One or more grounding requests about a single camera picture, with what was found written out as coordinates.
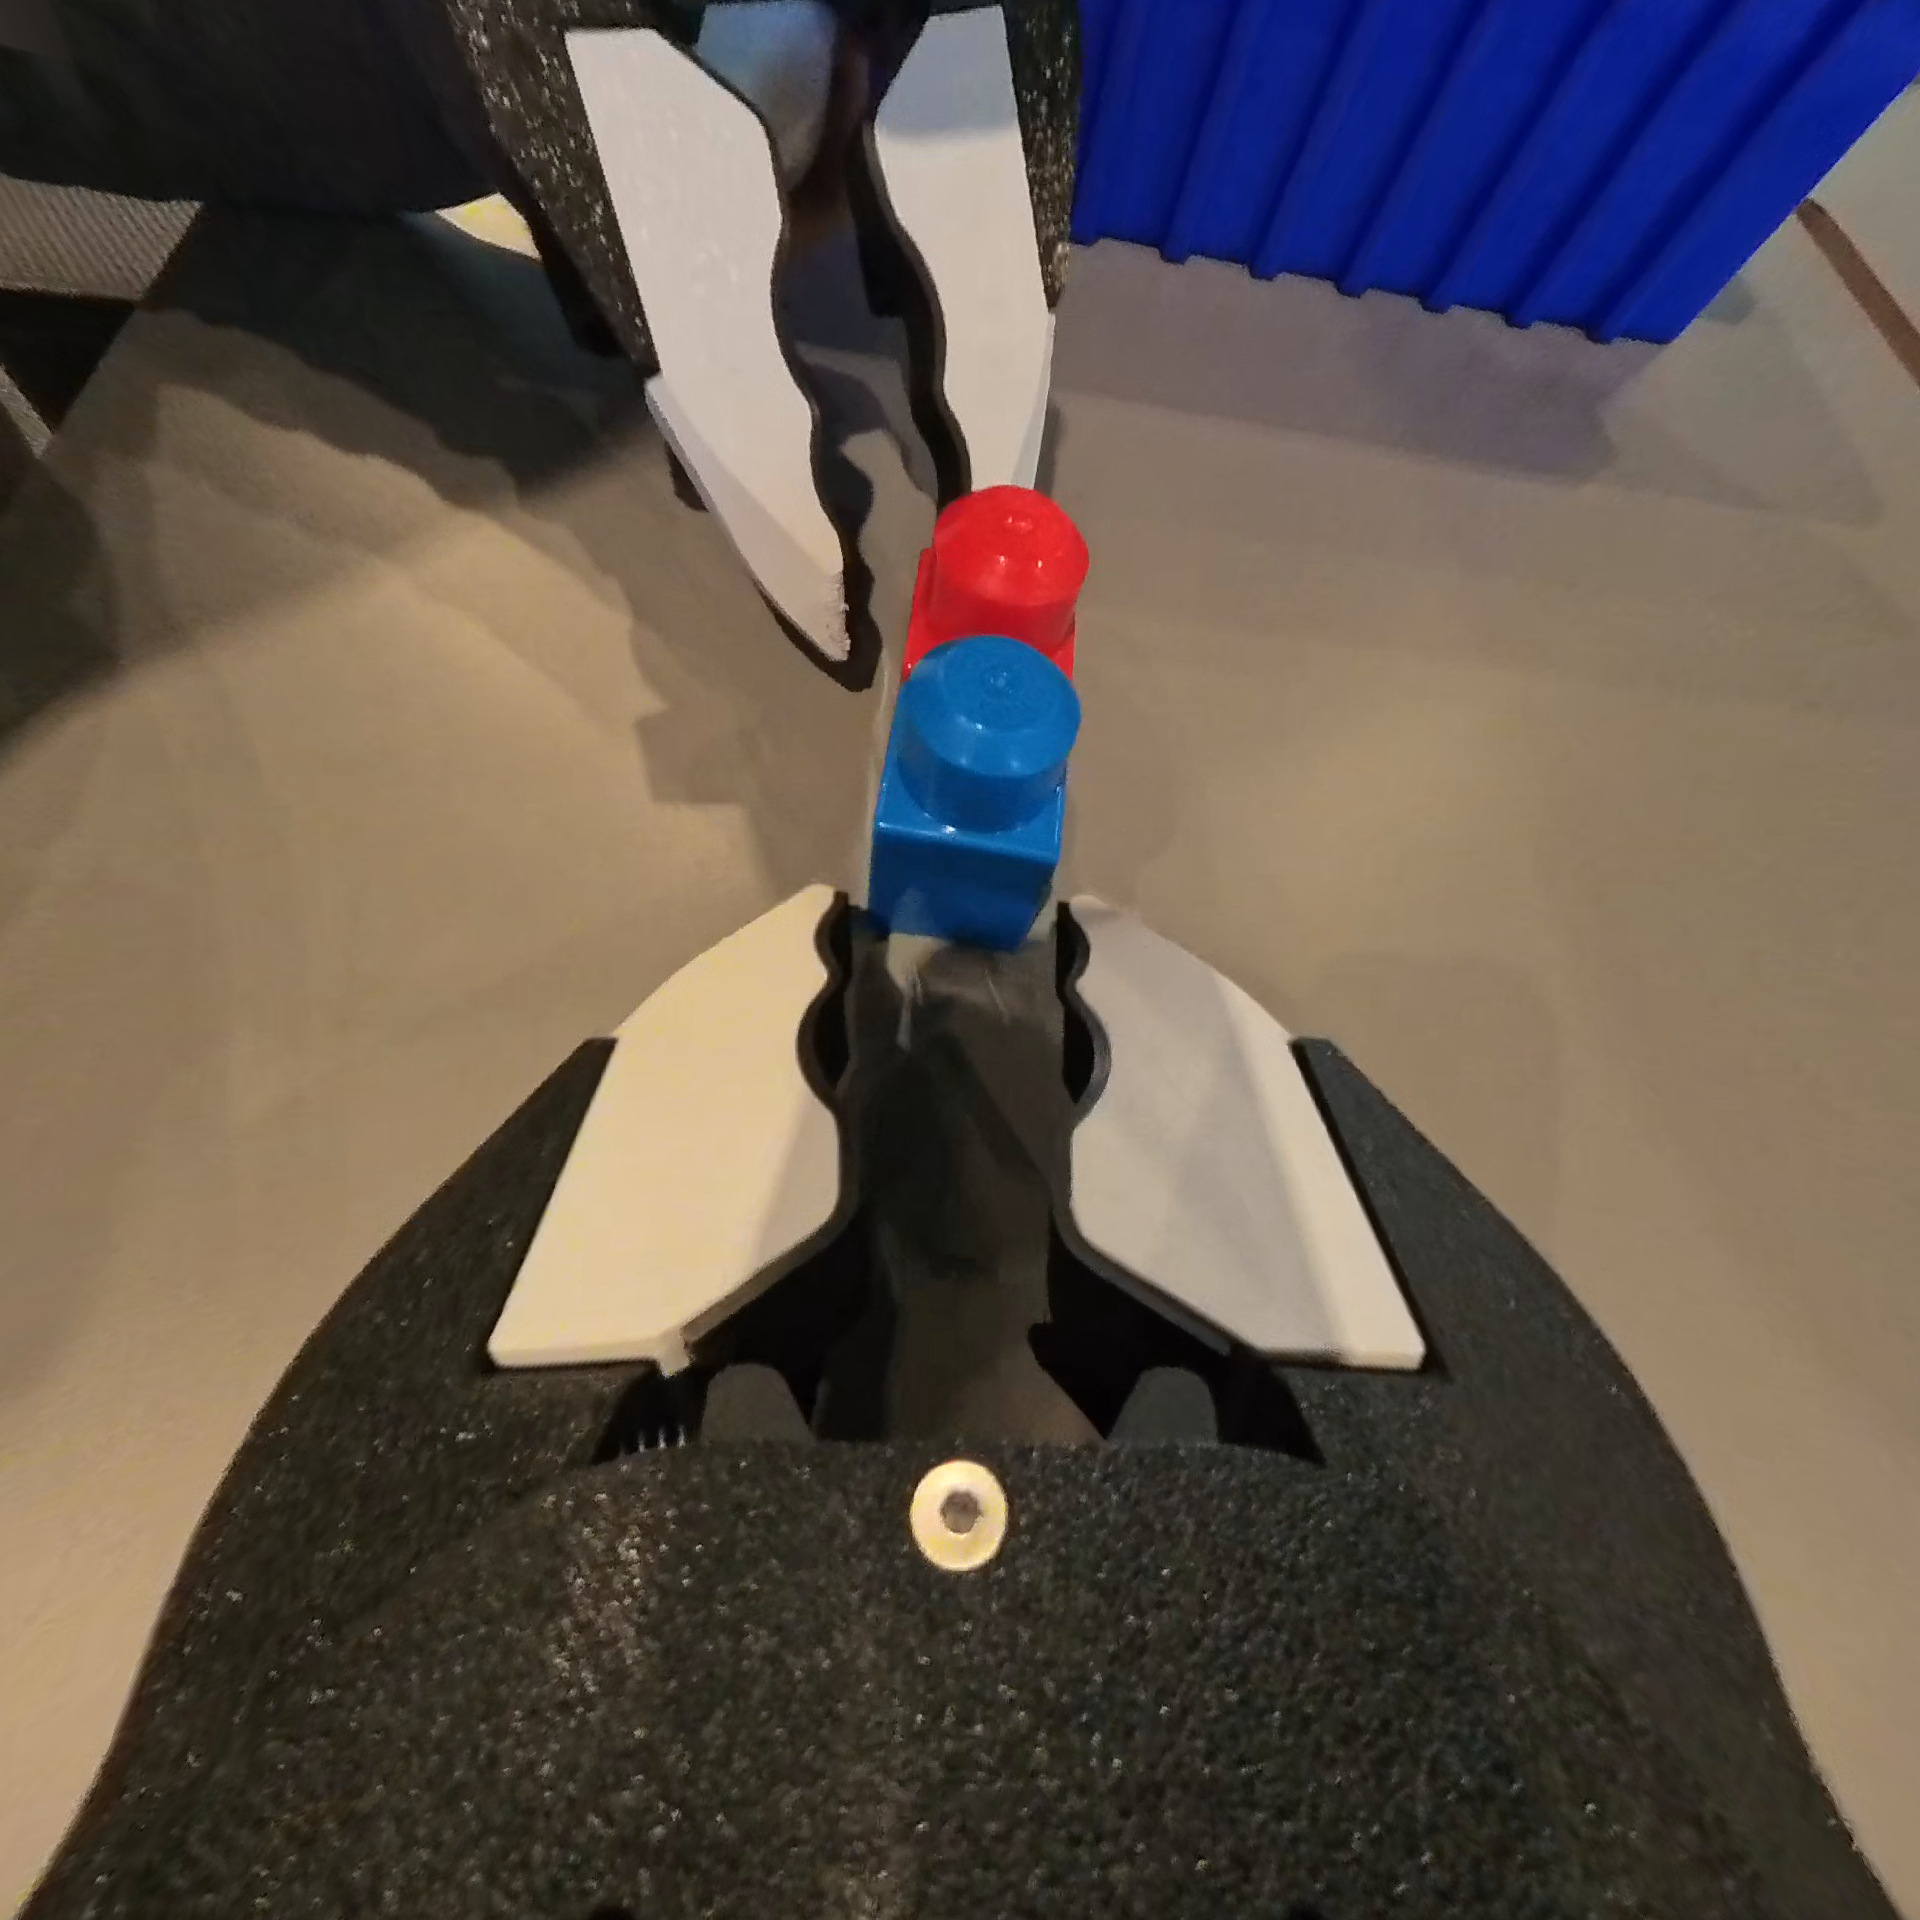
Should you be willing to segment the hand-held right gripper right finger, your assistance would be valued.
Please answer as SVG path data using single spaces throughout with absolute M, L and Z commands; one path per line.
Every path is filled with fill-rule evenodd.
M 1068 1244 L 1206 1346 L 1423 1363 L 1294 1028 L 1115 905 L 1060 905 Z

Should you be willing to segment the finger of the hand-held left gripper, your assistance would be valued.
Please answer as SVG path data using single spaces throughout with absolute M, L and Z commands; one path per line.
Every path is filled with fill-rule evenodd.
M 1034 486 L 1048 301 L 998 11 L 946 11 L 861 125 L 871 229 L 901 257 L 909 425 L 932 501 Z
M 658 366 L 647 402 L 772 613 L 818 662 L 854 662 L 818 402 L 774 331 L 774 144 L 731 78 L 651 22 L 572 22 L 564 52 Z

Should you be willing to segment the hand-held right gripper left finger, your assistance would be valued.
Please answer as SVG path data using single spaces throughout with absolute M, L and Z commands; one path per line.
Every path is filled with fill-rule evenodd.
M 686 1374 L 842 1222 L 842 986 L 854 905 L 802 885 L 609 1028 L 492 1363 Z

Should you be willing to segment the red tall one-stud block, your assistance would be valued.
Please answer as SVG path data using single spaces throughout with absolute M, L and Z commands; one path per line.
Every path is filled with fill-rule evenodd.
M 1046 486 L 965 486 L 932 510 L 909 587 L 901 678 L 948 641 L 1018 641 L 1078 678 L 1093 542 Z

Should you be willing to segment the blue tall one-stud block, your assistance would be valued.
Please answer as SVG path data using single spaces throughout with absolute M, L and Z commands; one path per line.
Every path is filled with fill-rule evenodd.
M 932 649 L 888 724 L 871 915 L 1018 953 L 1060 877 L 1078 724 L 1068 672 L 1022 641 Z

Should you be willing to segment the blue plastic bin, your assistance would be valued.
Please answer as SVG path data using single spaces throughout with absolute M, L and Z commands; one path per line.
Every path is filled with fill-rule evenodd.
M 1086 0 L 1068 229 L 1664 351 L 1911 78 L 1911 0 Z

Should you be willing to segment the person's left hand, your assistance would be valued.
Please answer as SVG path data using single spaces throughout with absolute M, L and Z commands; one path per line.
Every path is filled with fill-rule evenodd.
M 871 229 L 871 172 L 861 172 L 871 111 L 877 111 L 877 52 L 861 22 L 838 18 L 829 111 L 818 111 L 818 136 L 810 136 L 802 172 L 796 172 L 796 240 L 802 240 L 802 257 L 829 240 L 854 240 L 861 301 L 877 321 L 893 321 L 901 289 L 893 289 L 893 263 Z

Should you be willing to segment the grey mesh chair seat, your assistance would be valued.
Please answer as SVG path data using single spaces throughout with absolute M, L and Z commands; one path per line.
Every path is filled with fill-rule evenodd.
M 0 183 L 0 486 L 57 440 L 194 227 L 194 196 Z

